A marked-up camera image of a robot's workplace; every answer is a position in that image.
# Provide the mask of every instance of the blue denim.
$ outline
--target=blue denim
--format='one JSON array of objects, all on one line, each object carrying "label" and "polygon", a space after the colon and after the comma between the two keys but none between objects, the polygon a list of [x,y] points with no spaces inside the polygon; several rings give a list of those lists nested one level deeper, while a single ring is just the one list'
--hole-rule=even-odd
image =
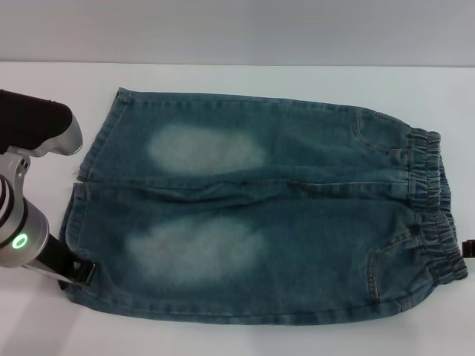
[{"label": "blue denim", "polygon": [[375,111],[119,89],[61,238],[99,264],[67,296],[132,317],[388,317],[467,276],[440,135]]}]

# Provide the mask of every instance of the pocket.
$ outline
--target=pocket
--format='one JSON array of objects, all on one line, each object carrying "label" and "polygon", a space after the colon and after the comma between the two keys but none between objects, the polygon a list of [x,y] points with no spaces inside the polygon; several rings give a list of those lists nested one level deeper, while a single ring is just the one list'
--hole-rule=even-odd
[{"label": "pocket", "polygon": [[402,311],[409,309],[410,296],[433,283],[428,266],[419,233],[414,230],[375,250],[368,261],[368,286],[373,303],[398,301]]},{"label": "pocket", "polygon": [[395,117],[358,108],[354,120],[355,136],[365,145],[384,150],[400,150],[409,145],[411,127]]}]

